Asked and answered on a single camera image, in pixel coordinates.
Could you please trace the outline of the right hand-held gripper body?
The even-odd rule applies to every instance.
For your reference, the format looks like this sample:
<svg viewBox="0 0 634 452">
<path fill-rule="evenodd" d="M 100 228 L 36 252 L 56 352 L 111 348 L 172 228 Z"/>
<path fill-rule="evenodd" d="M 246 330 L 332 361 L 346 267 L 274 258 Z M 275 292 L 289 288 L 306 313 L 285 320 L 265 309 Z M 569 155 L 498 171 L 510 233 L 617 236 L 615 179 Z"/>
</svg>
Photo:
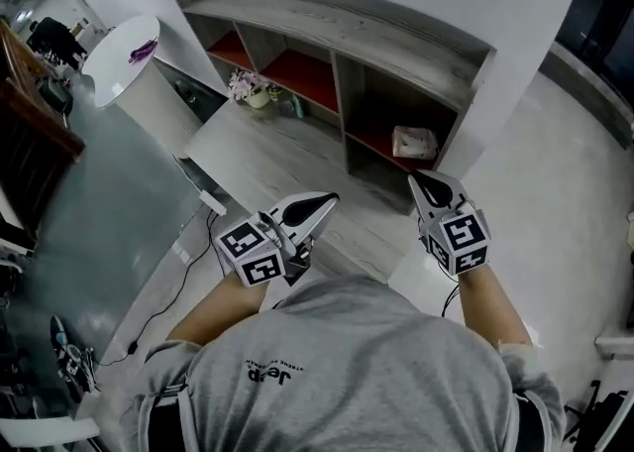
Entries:
<svg viewBox="0 0 634 452">
<path fill-rule="evenodd" d="M 420 236 L 426 251 L 452 277 L 488 262 L 490 234 L 480 209 L 421 213 Z"/>
</svg>

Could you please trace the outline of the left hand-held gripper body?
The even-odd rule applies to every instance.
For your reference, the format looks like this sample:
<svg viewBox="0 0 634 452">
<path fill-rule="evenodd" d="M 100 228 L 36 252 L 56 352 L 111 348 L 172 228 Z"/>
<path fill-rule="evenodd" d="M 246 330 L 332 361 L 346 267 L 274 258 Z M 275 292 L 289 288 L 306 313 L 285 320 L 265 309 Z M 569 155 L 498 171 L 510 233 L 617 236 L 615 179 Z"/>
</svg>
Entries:
<svg viewBox="0 0 634 452">
<path fill-rule="evenodd" d="M 310 268 L 314 243 L 310 234 L 301 238 L 296 230 L 267 212 L 257 212 L 215 239 L 215 245 L 245 287 L 276 278 L 295 285 Z"/>
</svg>

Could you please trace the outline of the person's left forearm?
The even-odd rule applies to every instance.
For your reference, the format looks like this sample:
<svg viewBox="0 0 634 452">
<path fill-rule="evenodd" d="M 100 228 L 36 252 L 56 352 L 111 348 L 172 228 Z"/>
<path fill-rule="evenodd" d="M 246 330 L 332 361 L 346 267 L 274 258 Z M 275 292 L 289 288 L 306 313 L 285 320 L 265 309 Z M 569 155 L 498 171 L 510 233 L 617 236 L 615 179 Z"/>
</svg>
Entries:
<svg viewBox="0 0 634 452">
<path fill-rule="evenodd" d="M 244 286 L 230 272 L 167 335 L 167 341 L 205 346 L 226 330 L 257 314 L 264 302 L 268 282 Z"/>
</svg>

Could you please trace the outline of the person's right forearm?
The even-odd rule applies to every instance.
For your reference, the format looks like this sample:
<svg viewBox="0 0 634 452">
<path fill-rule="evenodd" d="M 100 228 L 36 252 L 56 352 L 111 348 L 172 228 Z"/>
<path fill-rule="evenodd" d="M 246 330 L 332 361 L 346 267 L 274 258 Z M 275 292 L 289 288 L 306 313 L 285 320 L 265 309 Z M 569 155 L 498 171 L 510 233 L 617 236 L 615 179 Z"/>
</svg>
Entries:
<svg viewBox="0 0 634 452">
<path fill-rule="evenodd" d="M 532 346 L 530 335 L 489 265 L 458 275 L 465 325 L 493 346 Z"/>
</svg>

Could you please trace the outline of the white power strip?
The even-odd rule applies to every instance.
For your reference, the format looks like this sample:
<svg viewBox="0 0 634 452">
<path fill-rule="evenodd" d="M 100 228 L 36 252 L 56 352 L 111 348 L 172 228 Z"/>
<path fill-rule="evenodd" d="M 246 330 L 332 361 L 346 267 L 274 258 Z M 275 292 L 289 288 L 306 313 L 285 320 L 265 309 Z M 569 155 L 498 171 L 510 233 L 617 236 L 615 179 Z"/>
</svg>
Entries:
<svg viewBox="0 0 634 452">
<path fill-rule="evenodd" d="M 227 214 L 227 208 L 220 201 L 218 201 L 207 190 L 201 190 L 199 193 L 199 199 L 206 204 L 213 212 L 218 216 L 225 216 Z"/>
</svg>

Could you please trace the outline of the clear glass jar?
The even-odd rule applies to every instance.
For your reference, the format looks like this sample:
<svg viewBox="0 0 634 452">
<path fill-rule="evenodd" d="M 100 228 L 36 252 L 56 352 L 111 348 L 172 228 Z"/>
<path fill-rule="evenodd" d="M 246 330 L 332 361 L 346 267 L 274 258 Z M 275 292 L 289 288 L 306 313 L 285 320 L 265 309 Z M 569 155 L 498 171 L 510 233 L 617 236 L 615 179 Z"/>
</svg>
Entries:
<svg viewBox="0 0 634 452">
<path fill-rule="evenodd" d="M 278 87 L 275 90 L 274 95 L 275 107 L 280 116 L 285 117 L 296 117 L 296 110 L 294 106 L 293 94 L 288 92 L 286 89 Z"/>
</svg>

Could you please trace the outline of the white pot with pink flowers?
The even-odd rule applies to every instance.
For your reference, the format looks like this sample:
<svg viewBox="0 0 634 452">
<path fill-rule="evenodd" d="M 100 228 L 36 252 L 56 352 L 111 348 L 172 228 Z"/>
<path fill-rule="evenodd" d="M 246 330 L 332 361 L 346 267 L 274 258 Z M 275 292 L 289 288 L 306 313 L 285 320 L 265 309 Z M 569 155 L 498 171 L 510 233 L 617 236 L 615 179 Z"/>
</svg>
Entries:
<svg viewBox="0 0 634 452">
<path fill-rule="evenodd" d="M 254 109 L 262 109 L 270 103 L 268 80 L 252 71 L 236 68 L 229 78 L 228 96 L 233 102 L 246 102 Z"/>
</svg>

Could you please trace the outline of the person's grey t-shirt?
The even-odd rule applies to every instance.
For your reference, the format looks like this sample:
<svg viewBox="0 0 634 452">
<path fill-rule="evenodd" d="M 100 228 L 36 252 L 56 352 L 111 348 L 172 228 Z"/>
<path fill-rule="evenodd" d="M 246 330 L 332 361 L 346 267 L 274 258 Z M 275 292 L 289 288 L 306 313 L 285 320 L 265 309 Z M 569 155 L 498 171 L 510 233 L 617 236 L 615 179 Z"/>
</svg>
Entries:
<svg viewBox="0 0 634 452">
<path fill-rule="evenodd" d="M 156 345 L 121 418 L 128 452 L 145 452 L 154 399 L 183 382 L 200 452 L 515 452 L 519 392 L 550 452 L 566 431 L 533 347 L 493 346 L 359 276 L 311 282 L 205 346 Z"/>
</svg>

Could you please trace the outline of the black chest harness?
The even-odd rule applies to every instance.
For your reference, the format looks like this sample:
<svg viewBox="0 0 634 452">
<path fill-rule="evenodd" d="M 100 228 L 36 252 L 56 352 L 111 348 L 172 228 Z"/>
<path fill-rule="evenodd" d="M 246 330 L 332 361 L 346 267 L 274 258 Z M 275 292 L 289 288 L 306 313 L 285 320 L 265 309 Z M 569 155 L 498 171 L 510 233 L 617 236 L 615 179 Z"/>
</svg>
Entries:
<svg viewBox="0 0 634 452">
<path fill-rule="evenodd" d="M 518 406 L 515 452 L 550 452 L 551 439 L 537 403 L 526 392 L 514 395 Z M 159 392 L 146 435 L 141 445 L 145 452 L 158 452 L 160 445 L 170 445 L 174 452 L 200 452 L 187 382 Z"/>
</svg>

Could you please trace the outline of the black and white bag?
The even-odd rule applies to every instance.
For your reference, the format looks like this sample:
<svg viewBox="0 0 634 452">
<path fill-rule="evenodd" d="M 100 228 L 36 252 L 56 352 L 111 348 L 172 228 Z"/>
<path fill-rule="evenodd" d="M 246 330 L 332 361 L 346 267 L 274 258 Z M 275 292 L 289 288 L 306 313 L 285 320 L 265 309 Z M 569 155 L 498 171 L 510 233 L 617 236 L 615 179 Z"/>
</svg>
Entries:
<svg viewBox="0 0 634 452">
<path fill-rule="evenodd" d="M 51 318 L 50 337 L 56 356 L 57 373 L 65 382 L 70 398 L 75 403 L 80 403 L 83 394 L 99 393 L 93 363 L 94 349 L 71 343 L 57 316 Z"/>
</svg>

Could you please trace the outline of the white curved counter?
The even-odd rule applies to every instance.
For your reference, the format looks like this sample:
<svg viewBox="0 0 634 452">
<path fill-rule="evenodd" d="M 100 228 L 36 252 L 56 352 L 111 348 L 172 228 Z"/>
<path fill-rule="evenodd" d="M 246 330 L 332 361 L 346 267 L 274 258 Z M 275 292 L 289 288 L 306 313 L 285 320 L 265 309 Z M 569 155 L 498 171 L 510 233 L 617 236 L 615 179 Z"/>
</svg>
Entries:
<svg viewBox="0 0 634 452">
<path fill-rule="evenodd" d="M 128 63 L 130 52 L 147 40 L 158 39 L 159 20 L 150 15 L 120 24 L 95 47 L 82 67 L 92 79 L 99 109 L 117 105 L 157 142 L 180 160 L 202 122 L 154 64 L 155 52 Z"/>
</svg>

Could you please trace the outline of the purple item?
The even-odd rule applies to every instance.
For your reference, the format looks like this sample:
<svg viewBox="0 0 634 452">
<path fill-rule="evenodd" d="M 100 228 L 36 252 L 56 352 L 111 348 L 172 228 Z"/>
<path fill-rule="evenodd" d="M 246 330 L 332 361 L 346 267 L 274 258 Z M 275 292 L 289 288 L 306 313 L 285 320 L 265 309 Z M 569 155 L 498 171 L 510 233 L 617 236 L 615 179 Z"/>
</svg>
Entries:
<svg viewBox="0 0 634 452">
<path fill-rule="evenodd" d="M 154 52 L 156 47 L 158 46 L 158 39 L 154 38 L 151 40 L 147 40 L 144 44 L 139 46 L 138 48 L 132 50 L 128 57 L 128 63 L 135 63 L 144 60 L 147 57 L 150 57 Z"/>
</svg>

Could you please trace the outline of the dark glass door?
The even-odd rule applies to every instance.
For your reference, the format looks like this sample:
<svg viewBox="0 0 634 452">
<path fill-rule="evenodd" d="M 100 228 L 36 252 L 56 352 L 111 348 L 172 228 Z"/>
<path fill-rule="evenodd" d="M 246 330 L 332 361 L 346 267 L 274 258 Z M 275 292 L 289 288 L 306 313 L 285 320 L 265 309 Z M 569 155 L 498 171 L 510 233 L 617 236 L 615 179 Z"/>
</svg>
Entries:
<svg viewBox="0 0 634 452">
<path fill-rule="evenodd" d="M 634 0 L 572 0 L 539 71 L 634 146 Z"/>
</svg>

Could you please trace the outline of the dark grey machine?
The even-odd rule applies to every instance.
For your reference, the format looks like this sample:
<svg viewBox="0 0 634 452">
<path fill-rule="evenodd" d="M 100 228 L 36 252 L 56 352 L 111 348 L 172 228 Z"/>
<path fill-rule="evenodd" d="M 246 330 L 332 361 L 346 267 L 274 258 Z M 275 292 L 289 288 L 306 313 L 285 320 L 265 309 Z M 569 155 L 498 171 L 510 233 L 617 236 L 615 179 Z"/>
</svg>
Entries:
<svg viewBox="0 0 634 452">
<path fill-rule="evenodd" d="M 53 110 L 62 115 L 68 115 L 71 112 L 73 96 L 62 81 L 51 76 L 41 77 L 37 82 L 37 88 Z"/>
</svg>

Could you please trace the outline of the brown wooden staircase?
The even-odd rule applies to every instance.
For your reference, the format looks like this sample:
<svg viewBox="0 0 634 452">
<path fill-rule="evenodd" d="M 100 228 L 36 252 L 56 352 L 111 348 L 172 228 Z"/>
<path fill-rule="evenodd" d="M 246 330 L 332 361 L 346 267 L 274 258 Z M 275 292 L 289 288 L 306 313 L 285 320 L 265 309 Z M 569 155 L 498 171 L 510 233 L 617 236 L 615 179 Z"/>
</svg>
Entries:
<svg viewBox="0 0 634 452">
<path fill-rule="evenodd" d="M 40 91 L 50 80 L 50 67 L 0 19 L 0 190 L 33 241 L 54 192 L 84 150 Z"/>
</svg>

